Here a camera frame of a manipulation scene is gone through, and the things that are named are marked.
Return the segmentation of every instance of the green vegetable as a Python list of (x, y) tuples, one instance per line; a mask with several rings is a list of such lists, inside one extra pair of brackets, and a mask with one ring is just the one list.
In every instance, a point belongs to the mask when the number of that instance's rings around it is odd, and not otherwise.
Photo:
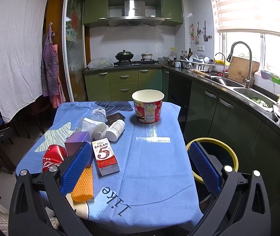
[(260, 104), (260, 105), (262, 105), (264, 107), (267, 107), (267, 108), (271, 108), (272, 107), (272, 105), (267, 104), (265, 101), (263, 101), (263, 100), (261, 100), (259, 98), (251, 98), (251, 100), (255, 101), (257, 104)]

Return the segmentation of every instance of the window blind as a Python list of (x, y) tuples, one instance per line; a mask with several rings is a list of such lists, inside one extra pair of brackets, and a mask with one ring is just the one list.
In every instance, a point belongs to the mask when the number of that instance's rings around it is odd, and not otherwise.
[(280, 0), (215, 0), (219, 32), (280, 36)]

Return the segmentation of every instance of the faucet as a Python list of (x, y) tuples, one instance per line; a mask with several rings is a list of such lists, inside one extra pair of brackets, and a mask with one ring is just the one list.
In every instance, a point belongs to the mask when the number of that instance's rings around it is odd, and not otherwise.
[(243, 45), (245, 45), (248, 50), (249, 50), (249, 71), (248, 71), (248, 77), (247, 79), (244, 79), (243, 80), (243, 83), (246, 83), (246, 89), (249, 89), (250, 88), (250, 80), (251, 80), (251, 68), (252, 68), (252, 65), (253, 65), (253, 57), (252, 57), (252, 54), (251, 54), (251, 49), (250, 47), (248, 46), (247, 43), (244, 43), (242, 41), (239, 41), (239, 42), (234, 42), (233, 45), (232, 45), (232, 48), (231, 48), (231, 53), (228, 55), (227, 57), (227, 61), (228, 62), (231, 62), (232, 61), (232, 57), (233, 57), (233, 52), (234, 52), (234, 48), (237, 44), (239, 43), (242, 43)]
[(222, 54), (223, 58), (224, 58), (224, 67), (223, 67), (223, 71), (222, 71), (222, 78), (225, 78), (225, 55), (222, 52), (218, 52), (216, 53), (214, 56), (216, 56), (217, 54)]

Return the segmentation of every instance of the brown plastic tray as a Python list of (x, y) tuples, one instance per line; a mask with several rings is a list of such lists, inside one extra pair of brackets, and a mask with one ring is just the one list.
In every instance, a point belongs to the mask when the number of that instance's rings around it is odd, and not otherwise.
[(117, 120), (125, 121), (126, 117), (124, 117), (120, 112), (116, 112), (109, 116), (106, 116), (106, 119), (108, 120), (109, 124), (111, 125)]

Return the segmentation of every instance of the stove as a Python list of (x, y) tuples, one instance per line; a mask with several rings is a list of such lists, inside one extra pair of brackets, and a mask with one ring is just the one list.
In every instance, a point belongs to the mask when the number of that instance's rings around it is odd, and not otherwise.
[(120, 67), (120, 66), (139, 66), (139, 65), (160, 65), (156, 60), (143, 60), (140, 61), (120, 61), (115, 62), (114, 67)]

